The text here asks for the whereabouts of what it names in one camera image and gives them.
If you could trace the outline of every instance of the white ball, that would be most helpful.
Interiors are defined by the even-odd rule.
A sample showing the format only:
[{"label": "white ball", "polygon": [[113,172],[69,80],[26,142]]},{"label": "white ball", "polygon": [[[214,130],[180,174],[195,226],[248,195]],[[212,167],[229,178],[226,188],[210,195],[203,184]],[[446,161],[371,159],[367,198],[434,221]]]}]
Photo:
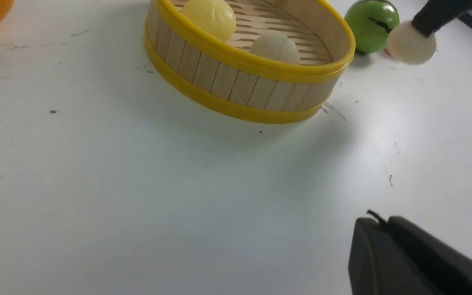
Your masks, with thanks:
[{"label": "white ball", "polygon": [[294,41],[283,34],[275,32],[265,34],[256,39],[251,45],[250,52],[257,56],[289,64],[300,64],[300,51]]},{"label": "white ball", "polygon": [[402,62],[421,65],[436,52],[436,38],[434,34],[423,36],[411,25],[411,21],[407,21],[391,31],[387,49],[392,57]]}]

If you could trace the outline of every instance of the bamboo steamer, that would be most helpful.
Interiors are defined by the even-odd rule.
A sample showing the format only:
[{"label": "bamboo steamer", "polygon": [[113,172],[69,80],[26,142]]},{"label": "bamboo steamer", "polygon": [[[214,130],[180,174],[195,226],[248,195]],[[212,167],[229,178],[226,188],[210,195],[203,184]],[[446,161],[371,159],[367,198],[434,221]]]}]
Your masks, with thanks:
[{"label": "bamboo steamer", "polygon": [[[236,14],[226,43],[180,11],[187,0],[152,0],[145,48],[158,72],[207,108],[259,123],[313,116],[352,62],[354,36],[324,0],[225,0]],[[280,32],[296,43],[300,65],[256,56],[258,37]]]}]

